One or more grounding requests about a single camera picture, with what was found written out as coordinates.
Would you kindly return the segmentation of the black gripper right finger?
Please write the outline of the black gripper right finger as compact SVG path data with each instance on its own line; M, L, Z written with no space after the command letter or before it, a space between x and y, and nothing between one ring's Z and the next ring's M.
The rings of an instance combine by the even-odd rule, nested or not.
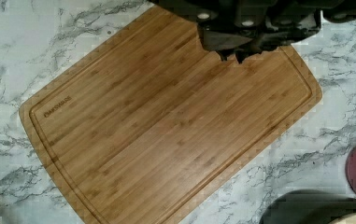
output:
M243 63L248 57L261 54L264 51L273 51L280 46L289 46L294 42L287 32L276 34L260 34L249 43L241 45L235 49L235 58L239 63Z

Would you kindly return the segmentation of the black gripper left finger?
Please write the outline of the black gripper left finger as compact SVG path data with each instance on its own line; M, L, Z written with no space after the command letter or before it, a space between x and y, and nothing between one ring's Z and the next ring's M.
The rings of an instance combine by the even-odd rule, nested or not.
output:
M254 50L250 48L254 39L251 31L212 30L209 26L200 25L197 26L197 31L203 49L216 52L222 62L232 55L238 62L243 62L254 54Z

